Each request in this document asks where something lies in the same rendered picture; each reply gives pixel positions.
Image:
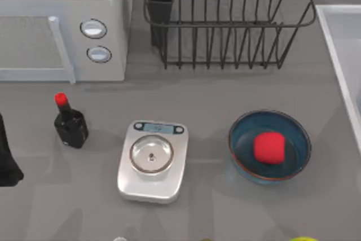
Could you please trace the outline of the blue bowl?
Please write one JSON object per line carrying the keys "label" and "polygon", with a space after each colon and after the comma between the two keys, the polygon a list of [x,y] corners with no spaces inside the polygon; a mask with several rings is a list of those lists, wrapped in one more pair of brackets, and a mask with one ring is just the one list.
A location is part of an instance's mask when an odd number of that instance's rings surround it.
{"label": "blue bowl", "polygon": [[[284,138],[285,159],[282,163],[272,165],[256,159],[256,138],[262,133],[276,133]],[[270,109],[241,115],[230,128],[228,145],[236,170],[260,185],[278,185],[292,179],[306,168],[312,153],[305,128],[292,116]]]}

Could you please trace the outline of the red cube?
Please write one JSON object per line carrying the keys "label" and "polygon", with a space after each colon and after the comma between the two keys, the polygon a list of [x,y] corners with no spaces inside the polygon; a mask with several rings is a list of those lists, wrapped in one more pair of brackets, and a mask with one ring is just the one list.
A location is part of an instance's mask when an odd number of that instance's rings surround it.
{"label": "red cube", "polygon": [[285,161],[285,137],[278,132],[262,132],[254,138],[253,154],[260,163],[282,164]]}

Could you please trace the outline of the round microwave knob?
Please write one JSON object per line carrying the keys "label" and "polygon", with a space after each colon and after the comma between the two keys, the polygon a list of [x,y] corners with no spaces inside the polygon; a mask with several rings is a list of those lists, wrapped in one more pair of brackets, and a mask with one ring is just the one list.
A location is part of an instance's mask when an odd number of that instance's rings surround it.
{"label": "round microwave knob", "polygon": [[101,39],[107,34],[107,27],[97,19],[90,19],[80,24],[80,31],[87,38]]}
{"label": "round microwave knob", "polygon": [[95,63],[106,63],[111,60],[111,51],[104,46],[95,46],[87,49],[87,57]]}

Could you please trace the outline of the pale microwave oven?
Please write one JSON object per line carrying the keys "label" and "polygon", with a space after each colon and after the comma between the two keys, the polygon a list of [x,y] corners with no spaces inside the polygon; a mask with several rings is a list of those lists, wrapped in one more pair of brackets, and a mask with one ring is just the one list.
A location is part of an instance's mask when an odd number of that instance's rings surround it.
{"label": "pale microwave oven", "polygon": [[[68,81],[50,30],[48,17],[60,30],[76,82],[122,81],[125,77],[133,0],[0,0],[0,82]],[[107,27],[101,39],[80,31],[83,21],[97,19]],[[87,49],[104,46],[112,53],[95,63]]]}

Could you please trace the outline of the black bottle with red cap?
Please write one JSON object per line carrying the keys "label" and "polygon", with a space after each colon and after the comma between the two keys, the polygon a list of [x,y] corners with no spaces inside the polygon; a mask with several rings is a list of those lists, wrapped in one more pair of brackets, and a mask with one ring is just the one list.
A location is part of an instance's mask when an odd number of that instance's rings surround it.
{"label": "black bottle with red cap", "polygon": [[61,141],[69,147],[81,148],[89,136],[84,115],[71,107],[65,93],[55,94],[54,101],[59,110],[54,127]]}

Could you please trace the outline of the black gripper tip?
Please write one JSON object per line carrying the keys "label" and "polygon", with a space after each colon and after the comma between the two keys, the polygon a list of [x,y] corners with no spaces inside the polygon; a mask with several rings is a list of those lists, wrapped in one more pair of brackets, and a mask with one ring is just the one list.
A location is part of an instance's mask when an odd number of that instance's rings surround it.
{"label": "black gripper tip", "polygon": [[0,187],[14,187],[23,179],[24,173],[12,156],[0,114]]}

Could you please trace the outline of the silver kitchen scale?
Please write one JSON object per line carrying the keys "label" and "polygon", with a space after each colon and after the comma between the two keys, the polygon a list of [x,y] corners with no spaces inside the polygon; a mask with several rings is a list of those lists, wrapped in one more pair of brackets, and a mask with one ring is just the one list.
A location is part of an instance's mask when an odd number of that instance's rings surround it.
{"label": "silver kitchen scale", "polygon": [[182,185],[188,141],[183,124],[133,121],[126,132],[117,173],[121,196],[149,203],[173,202]]}

